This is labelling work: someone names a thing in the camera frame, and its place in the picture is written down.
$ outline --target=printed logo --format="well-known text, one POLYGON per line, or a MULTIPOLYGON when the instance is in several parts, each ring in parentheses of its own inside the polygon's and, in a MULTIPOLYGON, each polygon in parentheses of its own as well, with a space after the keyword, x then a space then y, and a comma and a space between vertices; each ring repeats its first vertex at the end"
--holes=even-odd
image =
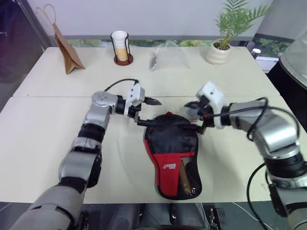
POLYGON ((169 169, 175 169, 176 168, 176 164, 165 164, 163 166, 164 169, 169 168, 169 169))

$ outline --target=potted plant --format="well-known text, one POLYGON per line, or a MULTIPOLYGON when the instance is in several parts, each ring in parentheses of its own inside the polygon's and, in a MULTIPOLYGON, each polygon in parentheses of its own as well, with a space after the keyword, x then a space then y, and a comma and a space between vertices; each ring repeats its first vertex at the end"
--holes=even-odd
POLYGON ((247 7, 248 0, 227 0, 223 3, 226 12, 217 17, 216 25, 220 28, 221 39, 211 44, 206 55, 212 64, 224 64, 229 60, 231 46, 229 42, 248 30, 252 22, 270 12, 271 7, 260 5, 258 8, 247 7))

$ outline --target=white cup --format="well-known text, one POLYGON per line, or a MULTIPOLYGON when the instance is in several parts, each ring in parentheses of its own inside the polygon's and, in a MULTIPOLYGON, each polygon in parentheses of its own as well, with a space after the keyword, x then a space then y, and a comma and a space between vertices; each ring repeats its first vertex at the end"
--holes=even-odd
POLYGON ((126 40, 126 46, 125 46, 125 39, 127 36, 128 33, 122 30, 114 31, 111 34, 115 47, 115 53, 120 61, 128 60, 127 50, 126 50, 126 46, 128 47, 128 39, 126 40))

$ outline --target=black cable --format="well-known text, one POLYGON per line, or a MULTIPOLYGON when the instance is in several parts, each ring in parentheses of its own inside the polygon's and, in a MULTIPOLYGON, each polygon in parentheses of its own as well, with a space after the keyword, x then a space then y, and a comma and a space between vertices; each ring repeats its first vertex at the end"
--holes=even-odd
POLYGON ((116 85, 116 84, 118 84, 118 83, 120 83, 120 82, 122 82, 122 81, 134 81, 134 84, 139 83, 139 80, 137 80, 137 79, 125 78, 125 79, 121 79, 121 80, 118 80, 118 81, 114 82, 112 85, 110 85, 109 87, 107 87, 107 88, 105 89, 105 91, 108 91, 108 90, 111 89, 114 85, 116 85))
POLYGON ((209 117, 216 117, 216 116, 224 116, 224 115, 237 114, 237 113, 241 113, 241 112, 246 112, 246 111, 256 110, 256 109, 262 109, 262 108, 263 108, 263 106, 254 106, 254 107, 249 107, 249 108, 237 109, 237 110, 233 110, 233 111, 229 111, 229 112, 224 112, 224 113, 220 113, 220 114, 204 113, 204 115, 207 115, 209 117))
POLYGON ((253 212, 253 214, 255 215, 256 219, 259 221, 260 225, 263 227, 263 229, 268 230, 267 226, 265 226, 265 224, 264 224, 263 221, 261 220, 260 216, 259 216, 259 215, 257 214, 257 212, 255 211, 253 205, 251 204, 250 197, 249 197, 249 188, 250 188, 251 181, 253 180, 255 174, 256 174, 263 166, 265 166, 265 163, 262 163, 261 165, 259 165, 259 166, 253 171, 253 173, 251 174, 251 176, 249 177, 248 185, 247 185, 247 188, 246 188, 246 196, 247 196, 247 198, 248 198, 248 205, 249 205, 249 207, 250 207, 250 210, 253 212))
POLYGON ((260 98, 257 99, 257 101, 260 101, 260 100, 265 100, 265 103, 264 103, 264 106, 263 106, 263 108, 262 108, 261 114, 257 117, 256 121, 251 125, 251 127, 250 127, 250 128, 248 129, 248 131, 247 131, 246 136, 247 136, 247 138, 248 138, 250 141, 254 141, 253 138, 250 137, 250 134, 251 134, 251 132, 256 128, 256 125, 259 123, 259 121, 260 121, 261 118, 263 117, 265 111, 266 111, 267 108, 268 108, 268 104, 269 104, 269 100, 268 100, 268 98, 266 98, 266 97, 260 97, 260 98))
POLYGON ((267 171, 265 171, 265 181, 267 182, 268 185, 270 184, 267 171))
POLYGON ((303 223, 300 223, 299 225, 297 225, 297 226, 295 227, 294 230, 298 229, 299 226, 302 226, 303 224, 306 224, 306 223, 307 223, 307 221, 304 221, 303 223))
MULTIPOLYGON (((217 116, 224 116, 224 115, 231 115, 231 114, 237 114, 237 113, 241 113, 241 112, 246 112, 246 111, 250 111, 250 110, 256 110, 256 109, 263 109, 265 107, 264 106, 254 106, 254 107, 249 107, 249 108, 244 108, 244 109, 238 109, 238 110, 233 110, 233 111, 229 111, 229 112, 225 112, 225 113, 220 113, 220 114, 209 114, 209 113, 204 113, 204 115, 208 116, 208 117, 217 117, 217 116)), ((285 109, 282 108, 278 108, 278 107, 274 107, 274 106, 266 106, 266 109, 272 109, 272 110, 278 110, 278 111, 282 111, 286 114, 288 114, 295 122, 295 126, 296 126, 296 133, 297 133, 297 137, 300 136, 300 130, 299 130, 299 123, 296 119, 296 117, 288 112, 285 109)))

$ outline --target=white wall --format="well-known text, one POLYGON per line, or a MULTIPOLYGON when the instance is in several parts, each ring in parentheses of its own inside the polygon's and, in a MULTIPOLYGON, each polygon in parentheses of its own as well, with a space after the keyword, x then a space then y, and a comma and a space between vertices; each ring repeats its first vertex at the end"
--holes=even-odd
POLYGON ((307 0, 274 0, 258 34, 297 39, 307 30, 307 0))
MULTIPOLYGON (((65 36, 101 36, 114 30, 126 30, 134 37, 217 38, 213 21, 223 10, 225 0, 28 0, 32 10, 51 3, 57 13, 57 25, 65 36)), ((271 4, 272 0, 251 0, 250 7, 271 4)), ((48 35, 52 35, 39 21, 48 35)), ((251 39, 263 18, 243 33, 251 39)))

